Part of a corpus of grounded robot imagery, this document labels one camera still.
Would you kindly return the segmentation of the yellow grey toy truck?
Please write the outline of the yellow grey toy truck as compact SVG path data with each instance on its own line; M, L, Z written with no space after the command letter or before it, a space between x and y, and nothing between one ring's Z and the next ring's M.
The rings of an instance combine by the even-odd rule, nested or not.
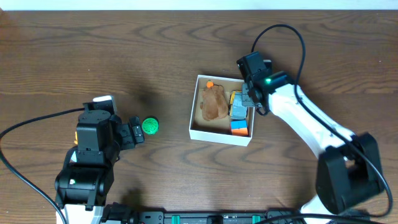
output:
M242 91L234 90L231 92L229 100L229 115L231 119L243 120L248 115L248 108L243 105Z

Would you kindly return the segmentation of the green round disc toy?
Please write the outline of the green round disc toy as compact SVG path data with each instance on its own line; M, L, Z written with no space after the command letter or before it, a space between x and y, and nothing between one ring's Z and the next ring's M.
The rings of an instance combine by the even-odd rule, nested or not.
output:
M146 118L142 122L142 129L146 134L156 134L159 130L159 122L156 118Z

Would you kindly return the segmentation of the multicolour puzzle cube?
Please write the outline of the multicolour puzzle cube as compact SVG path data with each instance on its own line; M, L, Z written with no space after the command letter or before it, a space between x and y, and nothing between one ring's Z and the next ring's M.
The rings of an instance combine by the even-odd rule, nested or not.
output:
M248 124L245 119L232 120L230 123L230 130L233 136L249 136Z

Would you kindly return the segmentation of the brown plush bear toy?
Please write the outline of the brown plush bear toy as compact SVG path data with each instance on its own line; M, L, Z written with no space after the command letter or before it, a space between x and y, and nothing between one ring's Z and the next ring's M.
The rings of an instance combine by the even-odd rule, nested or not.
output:
M224 88L215 85L211 80L206 82L206 87L201 93L202 102L200 109L205 121L213 121L227 117L229 104L224 95Z

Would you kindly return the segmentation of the orange rubber duck toy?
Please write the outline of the orange rubber duck toy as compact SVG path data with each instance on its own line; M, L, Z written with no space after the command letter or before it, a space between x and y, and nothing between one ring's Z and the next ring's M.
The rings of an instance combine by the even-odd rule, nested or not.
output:
M77 131L75 131L75 140L74 140L74 144L75 144L75 145L78 145Z

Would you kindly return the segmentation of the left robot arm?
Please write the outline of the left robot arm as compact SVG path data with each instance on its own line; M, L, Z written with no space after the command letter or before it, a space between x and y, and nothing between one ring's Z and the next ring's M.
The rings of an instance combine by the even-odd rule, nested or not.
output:
M114 165L123 150L144 142L139 117L122 123L106 110L84 110L76 127L78 144L65 158L55 179L56 203L68 223L106 223L120 218L131 223L130 210L121 213L117 205L107 205L114 182Z

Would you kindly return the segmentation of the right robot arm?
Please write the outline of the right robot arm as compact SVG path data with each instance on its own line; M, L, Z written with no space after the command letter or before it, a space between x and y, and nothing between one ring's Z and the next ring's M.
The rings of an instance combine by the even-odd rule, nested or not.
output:
M343 215L386 190L377 141L369 133L356 135L313 104L285 72L274 73L270 60L252 52L239 60L243 92L249 106L262 116L285 121L318 159L316 196L301 213Z

